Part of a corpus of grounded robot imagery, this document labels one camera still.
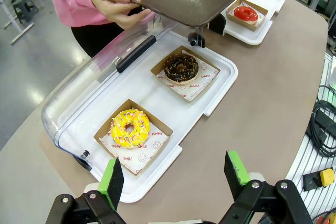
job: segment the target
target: red donut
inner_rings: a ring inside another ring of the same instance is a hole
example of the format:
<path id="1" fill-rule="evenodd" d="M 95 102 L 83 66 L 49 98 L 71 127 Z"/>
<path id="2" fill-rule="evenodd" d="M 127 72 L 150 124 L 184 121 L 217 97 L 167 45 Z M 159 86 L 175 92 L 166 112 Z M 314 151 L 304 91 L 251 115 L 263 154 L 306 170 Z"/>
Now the red donut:
<path id="1" fill-rule="evenodd" d="M 258 14 L 255 10 L 253 10 L 251 7 L 247 6 L 238 6 L 234 10 L 234 15 L 244 21 L 257 21 L 258 20 Z"/>

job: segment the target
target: donut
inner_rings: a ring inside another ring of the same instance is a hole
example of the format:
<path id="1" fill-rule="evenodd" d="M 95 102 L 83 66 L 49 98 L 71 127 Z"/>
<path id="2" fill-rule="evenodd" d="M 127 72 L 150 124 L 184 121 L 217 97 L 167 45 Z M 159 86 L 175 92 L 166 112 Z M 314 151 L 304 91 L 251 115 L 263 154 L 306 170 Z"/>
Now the donut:
<path id="1" fill-rule="evenodd" d="M 197 77 L 197 60 L 187 54 L 170 56 L 164 64 L 164 73 L 167 79 L 174 84 L 187 84 Z"/>
<path id="2" fill-rule="evenodd" d="M 238 6 L 234 10 L 234 15 L 245 21 L 246 23 L 249 23 L 251 25 L 254 25 L 258 21 L 258 14 L 255 10 L 253 10 L 251 7 L 248 6 Z"/>
<path id="3" fill-rule="evenodd" d="M 129 126 L 134 129 L 126 131 Z M 150 131 L 149 120 L 140 110 L 124 110 L 112 119 L 111 135 L 114 141 L 125 148 L 135 148 L 143 144 Z"/>

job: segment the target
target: hand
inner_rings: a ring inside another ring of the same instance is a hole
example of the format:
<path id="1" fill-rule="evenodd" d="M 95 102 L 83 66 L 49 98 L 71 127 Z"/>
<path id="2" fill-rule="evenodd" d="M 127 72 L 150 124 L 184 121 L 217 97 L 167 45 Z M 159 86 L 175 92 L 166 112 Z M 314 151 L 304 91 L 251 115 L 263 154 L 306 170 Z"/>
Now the hand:
<path id="1" fill-rule="evenodd" d="M 130 0 L 92 0 L 92 2 L 97 10 L 104 15 L 107 20 L 116 22 L 125 30 L 131 28 L 151 13 L 149 9 L 145 9 L 137 14 L 127 16 L 125 13 L 128 13 L 131 9 L 139 6 L 137 4 L 130 3 Z"/>

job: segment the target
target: concrete floor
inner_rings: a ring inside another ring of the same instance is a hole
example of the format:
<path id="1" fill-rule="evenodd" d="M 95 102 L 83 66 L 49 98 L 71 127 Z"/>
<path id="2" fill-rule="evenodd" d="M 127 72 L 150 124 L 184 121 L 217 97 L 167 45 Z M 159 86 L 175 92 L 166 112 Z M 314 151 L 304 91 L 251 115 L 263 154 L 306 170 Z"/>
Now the concrete floor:
<path id="1" fill-rule="evenodd" d="M 35 26 L 14 45 L 14 27 L 0 29 L 0 150 L 55 86 L 89 58 L 59 22 L 52 1 L 34 2 L 40 10 Z M 7 22 L 0 8 L 0 27 Z"/>

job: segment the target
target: yellow frosted donut with sprinkles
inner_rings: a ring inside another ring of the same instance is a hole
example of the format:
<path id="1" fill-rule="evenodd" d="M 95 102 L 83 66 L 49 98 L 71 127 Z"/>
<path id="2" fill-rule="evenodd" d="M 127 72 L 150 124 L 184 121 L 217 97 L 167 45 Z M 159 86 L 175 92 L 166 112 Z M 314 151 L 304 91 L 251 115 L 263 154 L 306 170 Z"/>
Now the yellow frosted donut with sprinkles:
<path id="1" fill-rule="evenodd" d="M 112 119 L 111 135 L 114 141 L 125 148 L 135 148 L 143 144 L 151 126 L 145 113 L 140 110 L 124 110 Z"/>

